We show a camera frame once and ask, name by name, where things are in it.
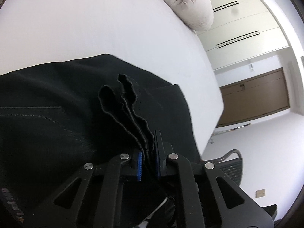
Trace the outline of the black pants with grey print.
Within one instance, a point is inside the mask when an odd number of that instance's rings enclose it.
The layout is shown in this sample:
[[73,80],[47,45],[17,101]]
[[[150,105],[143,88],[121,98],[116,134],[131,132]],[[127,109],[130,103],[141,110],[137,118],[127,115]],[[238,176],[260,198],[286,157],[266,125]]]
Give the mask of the black pants with grey print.
[[112,55],[1,76],[1,185],[25,216],[85,163],[153,155],[153,133],[191,162],[200,154],[180,87]]

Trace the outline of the black mesh chair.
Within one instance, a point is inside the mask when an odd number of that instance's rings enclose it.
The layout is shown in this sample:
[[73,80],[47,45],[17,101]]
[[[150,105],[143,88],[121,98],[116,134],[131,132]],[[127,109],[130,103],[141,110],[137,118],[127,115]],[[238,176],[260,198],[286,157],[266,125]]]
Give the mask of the black mesh chair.
[[203,214],[212,227],[274,227],[277,206],[261,207],[240,188],[243,158],[239,150],[201,164],[207,178]]

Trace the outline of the brown wooden door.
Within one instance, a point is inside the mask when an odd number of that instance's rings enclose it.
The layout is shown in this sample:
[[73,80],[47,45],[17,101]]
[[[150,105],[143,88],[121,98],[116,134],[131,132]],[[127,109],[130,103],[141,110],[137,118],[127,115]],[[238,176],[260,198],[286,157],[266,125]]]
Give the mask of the brown wooden door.
[[282,68],[220,87],[224,103],[217,127],[235,125],[290,108]]

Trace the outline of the white wardrobe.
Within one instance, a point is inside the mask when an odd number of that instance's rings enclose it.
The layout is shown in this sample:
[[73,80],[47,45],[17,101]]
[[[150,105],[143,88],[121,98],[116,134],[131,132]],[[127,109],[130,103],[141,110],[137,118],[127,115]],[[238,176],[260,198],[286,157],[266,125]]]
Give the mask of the white wardrobe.
[[198,37],[213,70],[289,47],[261,0],[211,0],[214,21]]

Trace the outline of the beige folded duvet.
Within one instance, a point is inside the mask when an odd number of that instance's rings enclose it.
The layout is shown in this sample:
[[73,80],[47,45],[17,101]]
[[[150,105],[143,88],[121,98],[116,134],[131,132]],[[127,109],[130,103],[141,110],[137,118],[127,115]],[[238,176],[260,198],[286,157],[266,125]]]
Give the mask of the beige folded duvet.
[[214,20],[211,0],[164,0],[174,13],[192,30],[207,31]]

